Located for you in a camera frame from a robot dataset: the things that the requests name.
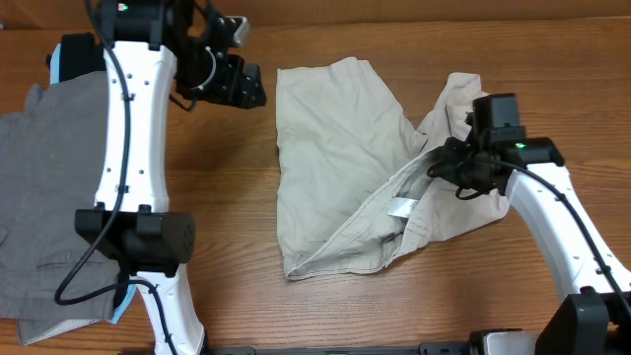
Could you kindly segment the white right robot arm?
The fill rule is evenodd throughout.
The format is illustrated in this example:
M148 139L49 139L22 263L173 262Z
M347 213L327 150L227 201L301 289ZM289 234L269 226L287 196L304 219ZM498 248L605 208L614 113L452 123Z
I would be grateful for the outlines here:
M482 353L629 353L630 272L601 237L550 139L485 145L449 138L428 174L475 195L506 196L535 239L560 299L539 335L491 331L481 339Z

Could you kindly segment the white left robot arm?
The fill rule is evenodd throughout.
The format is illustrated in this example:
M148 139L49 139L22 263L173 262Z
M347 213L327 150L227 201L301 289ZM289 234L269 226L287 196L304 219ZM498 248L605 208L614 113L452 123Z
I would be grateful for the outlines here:
M171 210L167 190L168 109L265 105L259 67L237 55L249 21L194 1L103 1L88 13L104 48L105 160L94 205L76 212L75 230L138 288L155 353L204 354L187 277L195 222Z

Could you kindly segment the beige shorts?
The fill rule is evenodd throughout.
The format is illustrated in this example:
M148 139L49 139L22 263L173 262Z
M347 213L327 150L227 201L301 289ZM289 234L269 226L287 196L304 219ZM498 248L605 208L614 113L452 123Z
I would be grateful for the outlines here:
M418 125L366 60L277 73L277 239L285 276L370 274L431 242L504 218L497 192L461 201L429 177L439 149L464 138L479 75L454 72Z

